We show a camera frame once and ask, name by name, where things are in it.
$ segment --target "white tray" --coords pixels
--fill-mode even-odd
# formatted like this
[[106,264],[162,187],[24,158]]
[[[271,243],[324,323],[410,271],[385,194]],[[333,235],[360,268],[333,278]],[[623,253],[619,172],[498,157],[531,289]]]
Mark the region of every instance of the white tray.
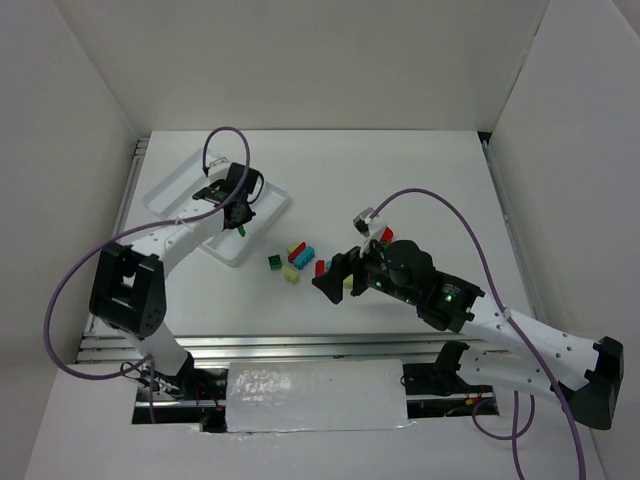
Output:
[[[221,155],[208,153],[207,164],[211,168],[209,178],[202,173],[202,149],[198,150],[142,197],[142,203],[158,218],[175,218],[195,192],[214,180],[225,178],[231,163]],[[244,226],[246,235],[242,237],[237,230],[225,230],[200,248],[222,263],[236,267],[288,204],[287,192],[265,180],[260,198],[251,205],[256,215]]]

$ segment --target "yellow-green block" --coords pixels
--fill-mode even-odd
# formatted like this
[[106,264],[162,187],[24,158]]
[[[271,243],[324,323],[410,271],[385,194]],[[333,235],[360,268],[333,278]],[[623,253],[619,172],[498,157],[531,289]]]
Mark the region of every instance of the yellow-green block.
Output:
[[300,280],[300,274],[288,265],[282,266],[282,275],[289,283],[296,284]]
[[298,248],[298,245],[300,245],[302,242],[293,242],[291,245],[289,245],[289,248],[287,248],[287,253],[291,254],[293,253],[293,251]]

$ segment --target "green cube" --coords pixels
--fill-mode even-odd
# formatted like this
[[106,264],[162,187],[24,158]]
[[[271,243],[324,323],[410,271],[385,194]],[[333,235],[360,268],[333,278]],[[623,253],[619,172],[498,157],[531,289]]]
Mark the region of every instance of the green cube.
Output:
[[280,255],[272,255],[269,257],[269,266],[271,270],[280,270],[282,268],[282,260],[280,260]]

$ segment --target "colorful block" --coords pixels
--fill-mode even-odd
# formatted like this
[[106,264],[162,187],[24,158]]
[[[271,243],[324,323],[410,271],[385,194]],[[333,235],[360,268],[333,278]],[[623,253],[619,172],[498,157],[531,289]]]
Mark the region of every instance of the colorful block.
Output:
[[271,255],[269,257],[269,266],[271,270],[280,270],[282,268],[282,260],[280,260],[280,255]]
[[316,262],[316,277],[324,273],[324,260],[318,260]]
[[393,240],[393,230],[387,227],[384,229],[384,232],[382,232],[382,237],[380,237],[380,243],[389,244],[391,243],[391,240]]
[[300,280],[300,274],[289,265],[282,266],[282,275],[287,282],[293,283],[294,285]]
[[287,248],[287,253],[293,253],[293,251],[298,248],[298,245],[300,245],[300,242],[293,242],[289,245],[289,248]]
[[302,270],[305,267],[305,265],[309,263],[311,259],[315,256],[316,256],[316,251],[313,249],[313,247],[309,246],[305,248],[302,251],[302,253],[293,260],[293,266],[296,267],[298,270]]
[[289,263],[293,263],[293,261],[296,259],[296,257],[298,255],[300,255],[302,252],[304,252],[305,248],[307,248],[307,244],[304,243],[304,242],[302,242],[300,245],[298,245],[296,247],[296,249],[293,252],[291,252],[289,254],[289,256],[287,257],[287,260],[289,260]]

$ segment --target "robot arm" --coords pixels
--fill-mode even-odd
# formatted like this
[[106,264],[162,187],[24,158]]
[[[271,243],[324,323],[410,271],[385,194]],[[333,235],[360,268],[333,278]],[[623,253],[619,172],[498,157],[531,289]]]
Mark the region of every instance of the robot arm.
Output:
[[[393,242],[383,250],[376,237],[384,223],[376,218],[365,224],[366,216],[367,211],[354,220],[366,238],[363,247],[335,255],[329,271],[314,278],[313,285],[338,304],[343,280],[353,275],[351,296],[369,288],[378,290],[413,305],[418,317],[436,330],[480,338],[522,357],[483,354],[465,343],[448,342],[436,362],[436,371],[443,377],[557,401],[549,379],[491,295],[436,270],[431,255],[410,240]],[[558,379],[576,421],[592,428],[610,428],[623,376],[622,345],[609,337],[599,342],[579,338],[519,312],[509,313]]]
[[242,190],[224,209],[191,223],[192,217],[219,205],[238,185],[243,165],[231,164],[227,177],[193,195],[173,226],[156,230],[129,245],[109,244],[100,253],[89,310],[118,330],[144,356],[152,356],[158,375],[181,393],[195,381],[193,357],[164,322],[165,279],[180,261],[223,230],[238,228],[254,216],[248,201],[260,172],[250,169]]

